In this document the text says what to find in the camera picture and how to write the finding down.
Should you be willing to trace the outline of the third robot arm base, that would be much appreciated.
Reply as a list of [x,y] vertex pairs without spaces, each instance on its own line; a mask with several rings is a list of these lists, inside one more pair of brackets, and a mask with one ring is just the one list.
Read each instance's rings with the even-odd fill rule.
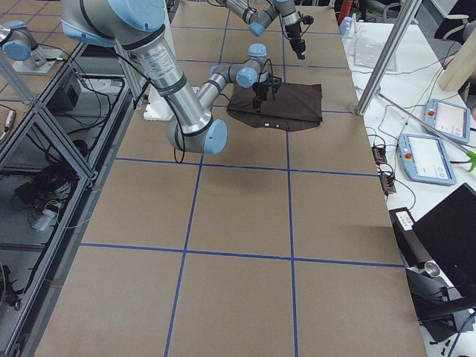
[[14,61],[13,68],[19,74],[46,75],[63,60],[62,50],[43,48],[19,20],[1,24],[1,51]]

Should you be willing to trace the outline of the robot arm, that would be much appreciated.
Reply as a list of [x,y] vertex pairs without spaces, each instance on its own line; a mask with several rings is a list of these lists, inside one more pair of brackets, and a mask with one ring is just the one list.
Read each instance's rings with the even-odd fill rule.
[[119,45],[133,56],[141,71],[173,111],[167,128],[172,146],[184,152],[217,155],[228,129],[210,108],[226,85],[244,89],[262,83],[268,73],[265,45],[254,43],[242,64],[217,65],[194,91],[167,43],[163,1],[63,1],[62,28],[66,36],[88,44]]
[[255,36],[261,36],[275,19],[279,19],[282,32],[297,58],[305,60],[306,41],[303,39],[305,31],[302,31],[301,25],[310,26],[314,18],[297,11],[294,1],[267,1],[268,5],[264,10],[257,10],[249,1],[217,1],[217,4],[240,17]]

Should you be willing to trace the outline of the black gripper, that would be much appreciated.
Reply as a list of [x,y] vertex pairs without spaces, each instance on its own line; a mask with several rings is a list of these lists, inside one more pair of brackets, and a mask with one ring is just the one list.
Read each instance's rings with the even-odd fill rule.
[[261,112],[261,101],[267,101],[270,81],[264,80],[254,84],[253,108],[255,112]]
[[286,34],[289,38],[289,43],[292,50],[296,53],[299,60],[305,60],[306,58],[306,42],[301,37],[300,22],[295,22],[292,25],[286,26]]

